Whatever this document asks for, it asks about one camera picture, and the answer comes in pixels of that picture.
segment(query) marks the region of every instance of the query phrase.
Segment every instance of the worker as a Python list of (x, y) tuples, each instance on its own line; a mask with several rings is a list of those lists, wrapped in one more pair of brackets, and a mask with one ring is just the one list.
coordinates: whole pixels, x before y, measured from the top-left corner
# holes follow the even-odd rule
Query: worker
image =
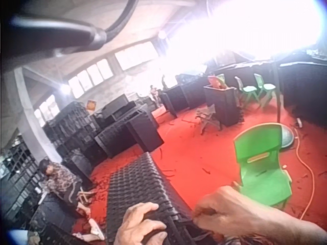
[(153, 85), (150, 85), (150, 94), (156, 104), (156, 107), (159, 108), (160, 107), (159, 93), (158, 90)]
[(162, 84), (163, 91), (168, 90), (168, 87), (166, 85), (165, 79), (166, 79), (165, 75), (162, 75), (161, 84)]
[[(143, 220), (147, 212), (158, 208), (154, 203), (130, 207), (114, 245), (141, 244), (153, 230), (162, 232), (152, 236), (147, 245), (162, 244), (167, 237), (166, 225), (157, 220)], [(194, 209), (193, 221), (202, 229), (224, 235), (226, 239), (219, 244), (327, 244), (326, 231), (316, 224), (261, 205), (230, 186), (201, 199)]]
[(69, 206), (83, 210), (86, 216), (90, 217), (90, 208), (85, 207), (76, 198), (82, 185), (80, 178), (62, 164), (50, 161), (48, 157), (40, 161), (39, 169), (46, 177), (43, 183), (44, 191), (53, 192), (63, 198)]

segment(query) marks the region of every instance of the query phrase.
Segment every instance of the gray round object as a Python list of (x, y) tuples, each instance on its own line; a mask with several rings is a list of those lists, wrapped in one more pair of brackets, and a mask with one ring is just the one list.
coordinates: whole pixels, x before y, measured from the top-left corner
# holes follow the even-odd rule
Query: gray round object
[(282, 149), (289, 147), (294, 142), (293, 131), (282, 125)]

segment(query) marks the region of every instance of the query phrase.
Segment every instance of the ceiling light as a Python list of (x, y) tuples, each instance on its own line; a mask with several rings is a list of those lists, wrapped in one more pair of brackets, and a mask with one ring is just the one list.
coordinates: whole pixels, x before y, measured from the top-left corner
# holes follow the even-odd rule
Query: ceiling light
[(63, 94), (70, 94), (71, 93), (71, 87), (67, 84), (63, 84), (60, 87), (60, 90)]
[(167, 37), (166, 33), (164, 31), (160, 31), (158, 34), (158, 38), (165, 39)]

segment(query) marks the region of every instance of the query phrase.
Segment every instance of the orange cable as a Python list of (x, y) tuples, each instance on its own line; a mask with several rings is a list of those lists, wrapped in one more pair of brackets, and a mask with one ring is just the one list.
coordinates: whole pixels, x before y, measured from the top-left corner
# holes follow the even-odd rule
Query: orange cable
[(296, 128), (294, 128), (295, 132), (296, 132), (296, 136), (297, 136), (297, 140), (298, 140), (298, 144), (297, 144), (297, 147), (296, 147), (296, 156), (297, 158), (299, 159), (299, 161), (309, 170), (311, 176), (312, 176), (312, 192), (311, 192), (311, 197), (310, 197), (310, 200), (305, 208), (305, 210), (303, 211), (300, 219), (303, 219), (304, 215), (306, 214), (308, 208), (310, 207), (311, 203), (312, 203), (312, 199), (313, 199), (313, 196), (314, 196), (314, 193), (315, 193), (315, 177), (314, 177), (314, 174), (313, 174), (313, 171), (312, 169), (300, 158), (300, 155), (299, 155), (299, 148), (300, 148), (300, 137), (299, 137), (299, 134), (298, 134), (298, 131)]

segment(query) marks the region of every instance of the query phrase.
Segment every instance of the patterned shirt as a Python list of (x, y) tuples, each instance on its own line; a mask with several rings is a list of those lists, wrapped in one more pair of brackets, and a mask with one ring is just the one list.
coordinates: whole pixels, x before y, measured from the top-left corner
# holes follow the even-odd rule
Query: patterned shirt
[(47, 192), (65, 193), (74, 182), (80, 181), (68, 168), (60, 163), (52, 162), (53, 173), (47, 176), (45, 190)]

